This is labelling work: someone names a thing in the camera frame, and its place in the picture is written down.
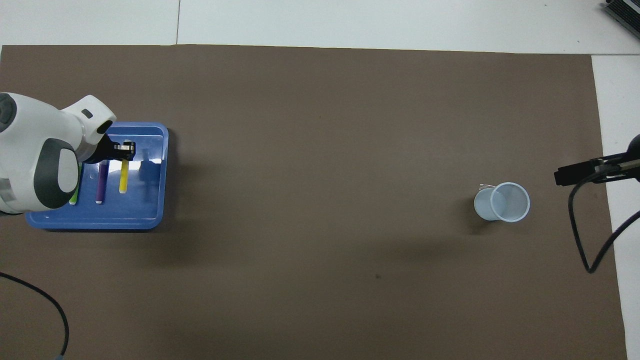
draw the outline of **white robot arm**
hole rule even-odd
[[[78,162],[128,159],[105,132],[115,115],[92,95],[58,110],[19,94],[0,93],[0,211],[56,209],[73,195]]]

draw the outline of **blue tray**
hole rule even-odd
[[[28,213],[27,222],[39,229],[147,230],[157,226],[164,211],[164,183],[169,132],[157,122],[115,122],[108,130],[116,142],[136,142],[129,162],[129,185],[121,194],[121,162],[109,162],[107,189],[102,204],[95,203],[98,164],[84,164],[76,205]]]

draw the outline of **brown surface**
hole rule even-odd
[[[613,253],[584,271],[553,179],[602,154],[589,56],[4,46],[0,90],[172,131],[156,230],[0,219],[66,359],[625,357]],[[531,195],[520,223],[474,213],[501,181]],[[592,257],[605,187],[579,197]],[[54,309],[0,294],[0,358],[52,357]]]

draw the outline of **white plastic cup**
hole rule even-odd
[[[518,222],[527,216],[531,200],[527,190],[516,183],[502,183],[476,194],[476,213],[487,221]]]

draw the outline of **cup rim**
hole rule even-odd
[[[519,188],[522,191],[522,193],[524,193],[525,197],[527,198],[527,209],[524,211],[522,216],[520,216],[518,218],[515,218],[515,219],[503,218],[502,216],[500,216],[498,214],[498,212],[493,207],[493,196],[495,195],[496,190],[498,190],[500,187],[505,186],[505,185],[513,185],[513,186]],[[496,185],[495,188],[492,189],[491,197],[489,198],[489,205],[491,206],[491,210],[493,211],[493,214],[495,214],[495,216],[498,217],[498,219],[500,219],[500,220],[502,220],[504,222],[518,222],[518,221],[524,219],[524,217],[526,217],[527,214],[529,214],[529,208],[531,207],[531,199],[529,198],[529,193],[527,192],[527,190],[525,190],[525,188],[522,187],[522,185],[516,184],[516,183],[512,183],[511,181],[507,181],[505,183],[501,183],[501,184]]]

